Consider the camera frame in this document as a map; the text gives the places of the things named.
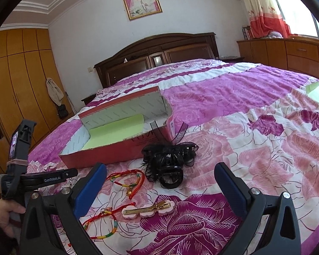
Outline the person's left hand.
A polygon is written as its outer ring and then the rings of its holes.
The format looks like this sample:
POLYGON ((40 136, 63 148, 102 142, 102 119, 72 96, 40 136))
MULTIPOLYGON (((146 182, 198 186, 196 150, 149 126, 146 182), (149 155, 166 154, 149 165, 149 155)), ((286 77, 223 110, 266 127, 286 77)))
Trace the person's left hand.
POLYGON ((26 209, 13 200, 0 199, 0 228, 10 238, 14 238, 14 229, 10 224, 10 213, 24 214, 26 209))

